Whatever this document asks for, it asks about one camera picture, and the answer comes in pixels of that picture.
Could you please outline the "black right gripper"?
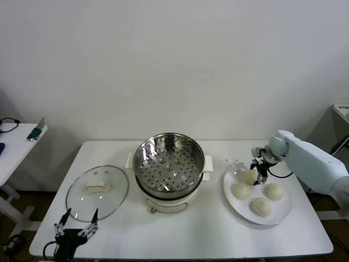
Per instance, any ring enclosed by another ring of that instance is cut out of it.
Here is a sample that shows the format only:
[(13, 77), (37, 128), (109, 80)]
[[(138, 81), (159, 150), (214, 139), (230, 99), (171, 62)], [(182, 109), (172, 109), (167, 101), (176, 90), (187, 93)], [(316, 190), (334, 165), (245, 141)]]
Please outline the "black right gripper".
[(268, 169), (278, 163), (278, 158), (269, 153), (259, 153), (256, 156), (256, 160), (252, 161), (250, 165), (250, 170), (257, 168), (258, 171), (256, 181), (253, 183), (254, 186), (265, 184), (267, 182)]

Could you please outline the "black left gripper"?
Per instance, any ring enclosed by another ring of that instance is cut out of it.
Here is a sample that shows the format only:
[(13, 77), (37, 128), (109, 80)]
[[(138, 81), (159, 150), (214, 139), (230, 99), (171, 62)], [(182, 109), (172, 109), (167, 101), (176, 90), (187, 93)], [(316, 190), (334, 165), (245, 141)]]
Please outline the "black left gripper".
[(64, 229), (71, 208), (61, 217), (59, 223), (54, 224), (57, 245), (55, 259), (73, 259), (77, 248), (87, 243), (87, 237), (92, 237), (98, 231), (98, 210), (96, 209), (91, 223), (84, 229)]

